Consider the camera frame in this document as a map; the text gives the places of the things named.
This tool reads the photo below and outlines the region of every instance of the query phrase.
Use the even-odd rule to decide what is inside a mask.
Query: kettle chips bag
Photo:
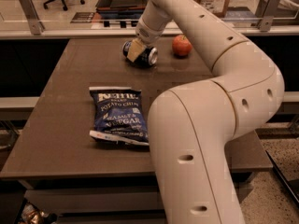
[[[148,131],[142,116],[141,91],[129,87],[90,87],[96,106],[95,140],[148,146]]]

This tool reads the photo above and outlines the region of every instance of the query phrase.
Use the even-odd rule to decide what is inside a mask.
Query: apple
[[[184,57],[192,50],[192,45],[186,35],[177,35],[172,41],[172,50],[175,55]]]

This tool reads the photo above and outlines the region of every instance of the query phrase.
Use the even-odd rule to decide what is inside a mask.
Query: chip bag label
[[[90,94],[96,106],[91,137],[115,143],[149,144],[141,91],[129,87],[90,87]]]

